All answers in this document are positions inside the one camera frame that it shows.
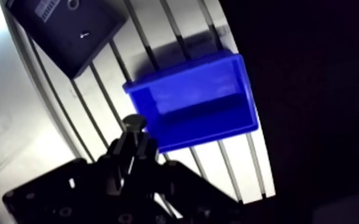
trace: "white surface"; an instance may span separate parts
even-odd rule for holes
[[[128,15],[122,0],[106,1],[116,7],[123,15]],[[185,59],[160,1],[132,0],[131,2],[153,52],[157,56],[165,55],[164,57],[157,57],[159,65],[166,67],[184,61]],[[198,0],[168,0],[168,4],[192,57],[216,51]],[[218,28],[223,45],[233,52],[237,52],[218,0],[206,0],[206,5],[214,25]],[[25,36],[16,36],[16,38],[22,38],[28,45]],[[130,17],[114,37],[114,42],[133,79],[154,70]],[[28,48],[24,50],[32,55],[32,63],[37,69],[38,78],[45,88],[49,100],[59,113],[59,118],[75,146],[85,155],[78,139],[74,136],[71,127],[58,107],[32,52]],[[86,146],[97,158],[106,149],[84,112],[78,96],[65,75],[41,49],[38,48],[38,51],[64,107]],[[94,60],[94,64],[121,118],[134,113],[135,110],[129,97],[122,90],[125,79],[109,46],[102,50]],[[0,164],[2,164],[2,166],[0,165],[0,223],[12,222],[1,201],[5,192],[73,159],[73,154],[59,135],[53,120],[48,116],[47,109],[43,106],[44,99],[38,96],[37,90],[30,80],[31,78],[26,73],[14,48],[0,9]],[[119,138],[121,130],[90,69],[76,79],[76,83],[103,136],[108,142]],[[262,131],[258,130],[252,133],[252,138],[263,173],[265,191],[267,196],[272,196],[275,194],[275,190]],[[224,144],[243,201],[248,203],[261,199],[245,135],[225,139]],[[235,198],[234,188],[217,142],[198,145],[195,149],[207,174],[208,181]],[[188,148],[168,153],[168,156],[170,159],[183,162],[191,170],[200,174]]]

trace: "dark background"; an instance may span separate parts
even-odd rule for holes
[[[309,220],[311,209],[359,191],[359,0],[221,4],[245,58],[277,191],[249,213],[264,207]]]

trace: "blue plastic bin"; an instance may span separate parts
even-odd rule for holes
[[[126,83],[161,153],[258,128],[240,54],[222,51]]]

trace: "label on black box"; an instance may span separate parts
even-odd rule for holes
[[[60,3],[60,0],[41,0],[35,9],[35,13],[44,23],[46,23],[58,3]]]

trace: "black container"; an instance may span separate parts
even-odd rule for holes
[[[124,22],[102,0],[8,0],[6,7],[70,79],[83,73]]]

